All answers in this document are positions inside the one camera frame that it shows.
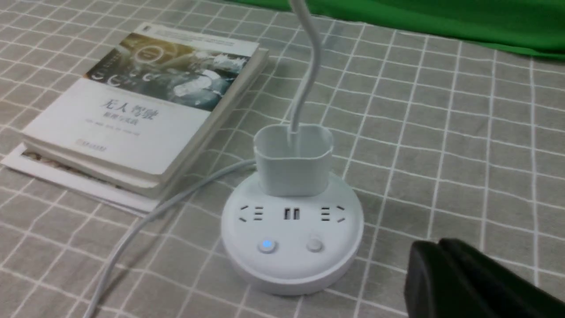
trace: green cloth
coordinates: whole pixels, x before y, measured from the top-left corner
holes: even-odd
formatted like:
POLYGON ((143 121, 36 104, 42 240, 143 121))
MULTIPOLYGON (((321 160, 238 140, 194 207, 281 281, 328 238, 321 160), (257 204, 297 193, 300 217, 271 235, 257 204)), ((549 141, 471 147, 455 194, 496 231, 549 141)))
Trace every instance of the green cloth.
MULTIPOLYGON (((287 0, 231 0, 289 11, 287 0)), ((565 0, 307 0, 341 20, 458 38, 492 49, 565 59, 565 0)))

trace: stack of books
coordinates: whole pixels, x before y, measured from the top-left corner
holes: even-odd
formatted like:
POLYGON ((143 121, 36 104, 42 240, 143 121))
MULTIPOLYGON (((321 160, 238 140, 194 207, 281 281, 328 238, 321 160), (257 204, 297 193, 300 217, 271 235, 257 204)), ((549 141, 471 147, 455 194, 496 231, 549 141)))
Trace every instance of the stack of books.
POLYGON ((2 163, 124 209, 159 205, 267 63, 257 43, 143 23, 2 163))

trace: power strip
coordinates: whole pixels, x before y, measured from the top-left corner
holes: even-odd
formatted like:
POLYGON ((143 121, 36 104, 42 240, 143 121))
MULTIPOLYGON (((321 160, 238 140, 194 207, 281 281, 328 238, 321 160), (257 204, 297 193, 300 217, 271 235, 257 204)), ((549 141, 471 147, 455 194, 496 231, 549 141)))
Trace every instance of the power strip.
POLYGON ((221 236, 236 272, 254 288, 302 295, 337 281, 355 259, 363 236, 363 210, 338 176, 316 196, 275 197, 259 174, 232 192, 221 217, 221 236))

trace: white button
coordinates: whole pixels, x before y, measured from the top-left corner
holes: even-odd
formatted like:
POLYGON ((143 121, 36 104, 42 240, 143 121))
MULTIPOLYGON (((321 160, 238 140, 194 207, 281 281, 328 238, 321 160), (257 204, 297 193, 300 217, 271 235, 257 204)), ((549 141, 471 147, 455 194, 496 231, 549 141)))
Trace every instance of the white button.
POLYGON ((269 254, 277 249, 277 242, 272 239, 264 239, 257 245, 259 252, 269 254))
POLYGON ((324 247, 324 245, 322 244, 322 242, 318 239, 310 239, 308 240, 308 243, 306 244, 306 248, 313 253, 319 252, 321 251, 321 249, 324 247))

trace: gray checkered fabric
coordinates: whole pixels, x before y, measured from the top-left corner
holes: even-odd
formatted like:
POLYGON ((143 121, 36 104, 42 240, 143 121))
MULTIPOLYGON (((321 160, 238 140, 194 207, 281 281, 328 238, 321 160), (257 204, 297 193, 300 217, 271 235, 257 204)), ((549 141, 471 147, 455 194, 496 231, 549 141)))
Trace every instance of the gray checkered fabric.
MULTIPOLYGON (((253 135, 286 122, 309 60, 290 13, 204 0, 3 0, 0 158, 143 21, 271 51, 191 178, 252 158, 253 135)), ((410 244, 441 237, 461 238, 565 299, 565 66, 363 23, 316 23, 325 55, 304 120, 331 129, 333 171, 364 206, 349 272, 310 296, 250 289, 219 238, 223 202, 249 175, 235 173, 134 240, 97 317, 402 317, 410 244)), ((0 317, 80 318, 103 262, 137 221, 1 168, 0 317)))

